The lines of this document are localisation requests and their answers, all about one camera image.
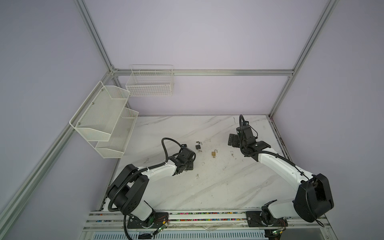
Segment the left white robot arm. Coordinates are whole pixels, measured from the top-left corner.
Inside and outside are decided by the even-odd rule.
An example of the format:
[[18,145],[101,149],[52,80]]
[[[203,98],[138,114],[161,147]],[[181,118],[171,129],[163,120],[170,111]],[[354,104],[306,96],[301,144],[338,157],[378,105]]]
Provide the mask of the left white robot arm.
[[108,211],[151,223],[156,212],[143,200],[148,185],[192,170],[195,159],[196,153],[182,145],[179,152],[159,164],[140,168],[133,164],[125,166],[107,189]]

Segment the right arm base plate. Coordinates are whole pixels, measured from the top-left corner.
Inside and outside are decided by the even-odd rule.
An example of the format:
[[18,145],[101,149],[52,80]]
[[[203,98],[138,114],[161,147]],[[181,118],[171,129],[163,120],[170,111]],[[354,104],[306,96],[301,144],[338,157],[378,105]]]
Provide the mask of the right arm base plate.
[[247,211],[246,219],[249,227],[287,227],[288,222],[284,218],[275,219],[266,211]]

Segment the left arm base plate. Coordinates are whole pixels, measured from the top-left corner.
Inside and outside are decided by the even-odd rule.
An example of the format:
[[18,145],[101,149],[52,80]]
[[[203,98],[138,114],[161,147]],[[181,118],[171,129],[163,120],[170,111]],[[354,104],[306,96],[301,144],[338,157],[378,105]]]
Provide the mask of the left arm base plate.
[[169,219],[169,213],[154,212],[145,221],[136,216],[128,216],[126,226],[128,229],[158,229]]

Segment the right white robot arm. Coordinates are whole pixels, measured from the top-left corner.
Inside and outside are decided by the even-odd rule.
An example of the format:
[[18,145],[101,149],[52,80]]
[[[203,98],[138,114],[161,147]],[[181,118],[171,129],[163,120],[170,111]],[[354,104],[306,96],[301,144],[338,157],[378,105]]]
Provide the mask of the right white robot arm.
[[300,217],[313,223],[334,208],[326,176],[314,175],[279,155],[271,145],[257,140],[252,127],[237,127],[236,134],[229,134],[228,145],[239,148],[244,157],[252,158],[273,170],[296,191],[293,199],[272,200],[262,206],[260,218],[264,225],[271,226],[277,220],[288,217]]

